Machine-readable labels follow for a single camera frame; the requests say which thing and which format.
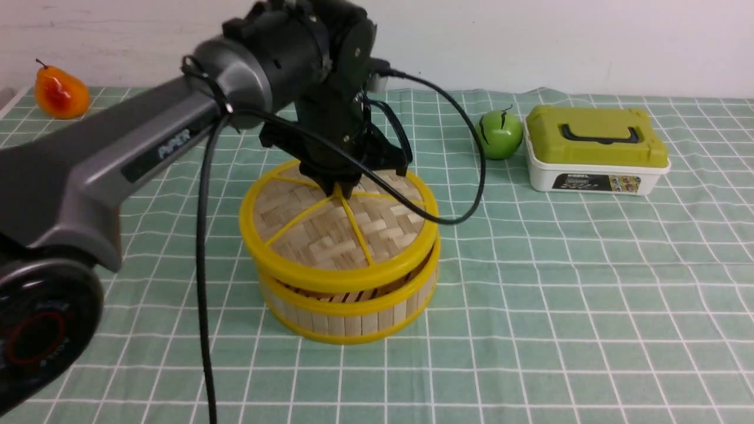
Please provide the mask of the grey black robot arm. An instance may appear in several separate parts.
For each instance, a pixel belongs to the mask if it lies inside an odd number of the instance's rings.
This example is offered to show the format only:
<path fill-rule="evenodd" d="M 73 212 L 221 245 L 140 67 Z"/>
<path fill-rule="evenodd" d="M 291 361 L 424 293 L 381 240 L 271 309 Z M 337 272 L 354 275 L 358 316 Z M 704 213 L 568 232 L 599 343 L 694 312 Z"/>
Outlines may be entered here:
<path fill-rule="evenodd" d="M 103 310 L 95 272 L 121 268 L 120 207 L 202 140 L 262 126 L 330 195 L 406 174 L 360 94 L 377 27 L 348 1 L 259 1 L 183 58 L 181 74 L 2 150 L 2 414 L 83 354 Z"/>

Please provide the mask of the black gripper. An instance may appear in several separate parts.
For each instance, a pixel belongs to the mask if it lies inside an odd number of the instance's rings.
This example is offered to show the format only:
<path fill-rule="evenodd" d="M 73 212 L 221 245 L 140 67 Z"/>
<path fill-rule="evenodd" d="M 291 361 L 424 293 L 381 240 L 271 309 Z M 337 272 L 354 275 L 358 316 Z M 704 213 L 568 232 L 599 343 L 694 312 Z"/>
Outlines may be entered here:
<path fill-rule="evenodd" d="M 350 199 L 361 181 L 361 172 L 338 148 L 371 171 L 408 172 L 409 151 L 394 147 L 371 123 L 356 94 L 339 93 L 332 88 L 310 88 L 294 101 L 297 121 L 273 119 L 272 112 L 260 110 L 266 122 L 260 134 L 264 147 L 277 147 L 311 170 L 307 178 L 324 196 L 332 196 L 338 183 L 342 198 Z M 334 148 L 324 145 L 327 140 Z"/>

